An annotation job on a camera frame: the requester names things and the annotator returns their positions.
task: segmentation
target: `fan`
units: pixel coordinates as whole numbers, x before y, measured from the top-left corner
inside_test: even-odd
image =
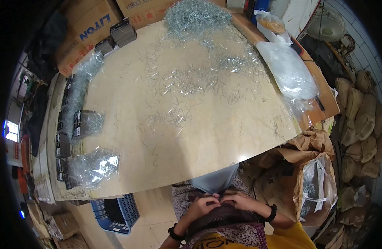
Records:
[[[346,34],[344,26],[343,18],[336,9],[330,5],[326,5],[325,8],[319,5],[311,17],[307,33],[314,39],[323,42],[334,42],[339,41]]]

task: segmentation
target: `floor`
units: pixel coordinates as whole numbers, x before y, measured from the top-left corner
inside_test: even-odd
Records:
[[[170,186],[134,193],[140,218],[128,236],[105,232],[94,218],[90,203],[75,206],[64,204],[79,223],[81,233],[90,249],[154,249],[159,248],[168,237],[168,229],[177,222],[172,206]],[[266,234],[273,228],[267,223]]]

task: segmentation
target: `wrist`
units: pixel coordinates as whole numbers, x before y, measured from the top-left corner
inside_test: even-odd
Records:
[[[187,229],[190,226],[191,222],[192,221],[187,217],[181,217],[177,225],[174,227],[173,232],[178,236],[184,236],[187,233]]]

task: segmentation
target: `window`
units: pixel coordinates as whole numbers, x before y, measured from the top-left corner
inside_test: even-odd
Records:
[[[6,124],[9,127],[9,132],[6,135],[6,138],[11,141],[18,142],[18,125],[8,120],[6,121]]]

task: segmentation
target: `dark cloth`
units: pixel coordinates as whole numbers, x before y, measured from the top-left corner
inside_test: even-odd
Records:
[[[46,113],[47,102],[49,100],[47,91],[48,88],[46,85],[41,85],[36,89],[32,103],[32,117],[25,123],[25,129],[29,135],[30,144],[32,145],[31,154],[34,157],[38,155],[39,151],[40,132],[42,131],[44,115]]]
[[[53,57],[64,41],[68,30],[67,24],[68,19],[55,11],[35,35],[29,47],[27,68],[47,83],[58,73],[57,63]]]

